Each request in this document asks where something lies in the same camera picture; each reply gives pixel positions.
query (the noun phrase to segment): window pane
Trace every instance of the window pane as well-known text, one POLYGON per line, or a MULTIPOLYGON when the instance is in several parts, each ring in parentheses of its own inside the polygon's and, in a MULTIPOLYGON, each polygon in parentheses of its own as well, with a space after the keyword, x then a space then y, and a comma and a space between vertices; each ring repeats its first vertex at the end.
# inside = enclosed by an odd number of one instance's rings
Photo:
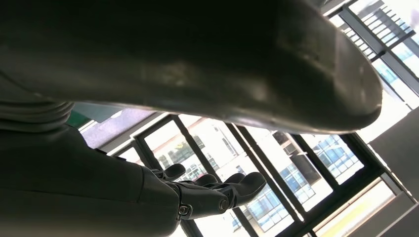
POLYGON ((379 181, 335 211, 314 228, 314 231, 319 237, 348 236, 394 197, 391 189, 383 181, 379 181))
POLYGON ((323 164, 328 167, 330 173, 336 178, 339 184, 350 178, 356 171, 364 167, 364 165, 354 156, 348 146, 337 135, 310 135, 303 134, 307 144, 312 147, 324 143, 326 140, 333 138, 334 143, 326 149, 313 149, 323 164), (350 166, 343 165, 344 161, 355 157, 350 166))
POLYGON ((207 174, 176 124, 171 121, 145 138, 147 145, 163 168, 180 163, 186 173, 178 179, 196 180, 207 174))
POLYGON ((119 157, 126 159, 129 162, 137 163, 139 165, 145 166, 135 151, 134 147, 129 148, 126 152, 119 155, 119 157))
MULTIPOLYGON (((247 127, 247 129, 305 210, 310 210, 332 192, 325 179, 290 135, 263 128, 247 127), (289 149, 285 149, 289 145, 294 147, 291 153, 289 149)), ((318 144, 319 149, 329 147, 329 142, 333 141, 333 139, 323 141, 322 144, 318 144)))
POLYGON ((412 70, 413 73, 419 77, 419 58, 418 55, 415 55, 404 43, 400 43, 395 46, 391 51, 393 51, 400 60, 403 61, 406 66, 412 70))
POLYGON ((176 230, 169 237, 187 237, 182 227, 179 225, 176 230))
MULTIPOLYGON (((185 125, 188 125, 189 133, 201 139, 204 144, 202 151, 207 158, 211 157, 216 162, 218 168, 214 169, 221 180, 226 180, 238 172, 249 174, 257 171, 243 148, 223 122, 189 115, 180 115, 179 117, 185 125)), ((255 200, 246 206, 240 207, 240 209, 261 237, 274 237, 293 222, 291 216, 268 185, 265 186, 255 200)), ((236 222, 238 220, 233 221, 231 226, 234 226, 236 222)), ((207 221, 206 224, 210 225, 208 227, 208 232, 210 233, 210 229, 214 229, 214 225, 210 221, 207 221)), ((230 236, 222 232, 217 233, 217 235, 230 236)))
POLYGON ((222 215, 209 216, 205 218, 195 219, 199 230, 205 237, 213 236, 231 236, 231 237, 248 237, 249 234, 242 227, 232 210, 227 210, 222 215))
POLYGON ((375 60, 373 66, 380 76, 412 109, 419 106, 419 97, 381 59, 375 60))

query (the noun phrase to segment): glass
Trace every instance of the glass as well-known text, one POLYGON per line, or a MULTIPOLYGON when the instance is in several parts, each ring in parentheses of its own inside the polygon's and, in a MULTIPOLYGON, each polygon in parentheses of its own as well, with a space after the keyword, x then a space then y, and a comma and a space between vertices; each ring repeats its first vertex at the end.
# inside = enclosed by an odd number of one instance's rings
POLYGON ((377 8, 383 5, 380 0, 358 0, 349 6, 349 9, 353 11, 359 18, 364 17, 373 13, 377 8))
POLYGON ((364 167, 338 135, 302 134, 301 136, 339 184, 364 167))
POLYGON ((169 237, 187 237, 182 227, 179 225, 169 237))
POLYGON ((391 189, 381 180, 374 182, 346 205, 314 228, 319 237, 344 237, 350 235, 369 218, 395 198, 391 189))
POLYGON ((82 136, 89 147, 99 148, 153 113, 153 111, 126 108, 101 123, 95 122, 83 130, 82 136))
MULTIPOLYGON (((199 137, 194 137, 194 139, 197 141, 198 146, 203 147, 199 137)), ((185 167, 186 173, 177 181, 194 181, 207 174, 198 157, 173 121, 147 136, 145 141, 164 169, 177 163, 185 167)))
POLYGON ((419 77, 418 55, 415 55, 404 43, 398 44, 392 48, 391 51, 393 51, 394 54, 396 54, 397 57, 399 57, 400 60, 402 60, 403 63, 406 64, 406 66, 408 66, 417 77, 419 77))
MULTIPOLYGON (((255 165, 223 122, 190 115, 180 115, 179 117, 188 128, 189 133, 199 137, 202 141, 201 149, 207 159, 213 159, 217 167, 212 166, 221 180, 224 181, 238 172, 246 175, 257 171, 255 165)), ((240 209, 259 236, 276 236, 293 222, 292 217, 268 185, 252 202, 240 209)), ((240 222, 234 215, 232 216, 233 221, 230 222, 230 226, 233 229, 239 228, 240 222)), ((218 233, 218 235, 228 236, 223 233, 218 233)))
POLYGON ((248 237, 249 234, 242 227, 232 210, 227 210, 222 215, 214 215, 205 218, 195 219, 195 223, 202 235, 205 237, 212 236, 229 236, 229 237, 248 237))
POLYGON ((414 41, 417 45, 419 45, 419 35, 418 35, 418 34, 415 34, 415 35, 414 35, 414 36, 412 36, 411 38, 413 39, 413 41, 414 41))
POLYGON ((310 210, 332 192, 289 134, 255 127, 247 127, 247 130, 305 210, 310 210))
POLYGON ((390 87, 412 108, 419 106, 419 97, 381 60, 375 60, 372 65, 390 87))
POLYGON ((145 166, 144 163, 141 161, 140 156, 138 156, 137 152, 135 151, 134 147, 131 147, 128 150, 126 150, 125 152, 120 154, 119 157, 126 159, 128 162, 145 166))
POLYGON ((340 30, 352 41, 358 48, 362 51, 362 53, 368 57, 369 59, 372 59, 376 56, 375 52, 372 51, 372 49, 353 31, 352 28, 350 28, 344 20, 339 16, 336 15, 334 17, 331 17, 330 22, 334 24, 337 28, 340 28, 340 30))
POLYGON ((369 143, 404 118, 411 109, 387 92, 382 93, 381 114, 371 125, 357 131, 365 143, 369 143))
MULTIPOLYGON (((198 136, 192 136, 201 149, 206 149, 206 146, 198 136)), ((168 168, 175 163, 180 163, 185 167, 186 173, 176 181, 194 181, 207 174, 207 171, 173 121, 147 136, 145 141, 163 168, 168 168)), ((240 222, 238 220, 234 221, 233 218, 237 219, 234 213, 229 211, 223 215, 205 217, 195 221, 205 236, 225 234, 237 237, 248 236, 246 230, 241 227, 240 222)))

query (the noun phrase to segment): window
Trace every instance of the window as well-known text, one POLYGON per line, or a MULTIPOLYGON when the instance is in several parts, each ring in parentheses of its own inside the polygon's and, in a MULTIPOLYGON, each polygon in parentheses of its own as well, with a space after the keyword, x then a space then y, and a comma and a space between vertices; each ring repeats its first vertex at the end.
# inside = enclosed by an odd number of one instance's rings
MULTIPOLYGON (((310 210, 332 192, 328 183, 289 134, 255 127, 246 129, 305 210, 310 210)), ((325 139, 318 145, 326 148, 330 146, 329 142, 330 139, 325 139)))
POLYGON ((364 167, 337 135, 303 135, 303 138, 340 184, 364 167))
POLYGON ((119 157, 126 159, 128 162, 137 163, 144 166, 144 163, 141 161, 140 156, 138 156, 138 153, 135 151, 134 147, 126 150, 120 154, 119 157))
MULTIPOLYGON (((205 144, 202 151, 211 164, 212 160, 216 162, 218 169, 214 168, 214 170, 222 180, 227 179, 234 173, 239 172, 246 175, 257 171, 223 122, 187 115, 180 115, 179 117, 185 124, 193 124, 193 127, 188 127, 188 131, 191 135, 199 137, 205 144)), ((293 222, 293 219, 268 185, 264 187, 255 200, 240 209, 247 215, 247 219, 254 226, 259 236, 274 236, 293 222)), ((237 219, 233 218, 230 222, 231 228, 236 230, 235 233, 241 230, 241 225, 237 223, 237 219)))
POLYGON ((290 164, 280 175, 301 203, 305 203, 316 194, 295 165, 290 164))

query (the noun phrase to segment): metal surface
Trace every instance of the metal surface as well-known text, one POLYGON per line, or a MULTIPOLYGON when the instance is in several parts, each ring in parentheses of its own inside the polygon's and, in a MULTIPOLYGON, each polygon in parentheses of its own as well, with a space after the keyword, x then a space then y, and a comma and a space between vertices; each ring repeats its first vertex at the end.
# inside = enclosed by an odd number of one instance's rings
POLYGON ((0 83, 13 82, 0 101, 122 103, 313 133, 380 113, 367 59, 303 0, 0 6, 0 83))

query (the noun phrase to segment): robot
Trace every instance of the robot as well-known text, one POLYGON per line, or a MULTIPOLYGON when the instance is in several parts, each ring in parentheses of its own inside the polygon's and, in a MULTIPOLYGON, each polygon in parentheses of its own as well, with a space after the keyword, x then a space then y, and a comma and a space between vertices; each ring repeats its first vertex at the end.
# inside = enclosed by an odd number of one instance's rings
POLYGON ((109 157, 65 125, 74 101, 293 133, 353 132, 380 114, 368 60, 302 0, 0 6, 0 236, 168 236, 266 183, 174 182, 182 166, 109 157))

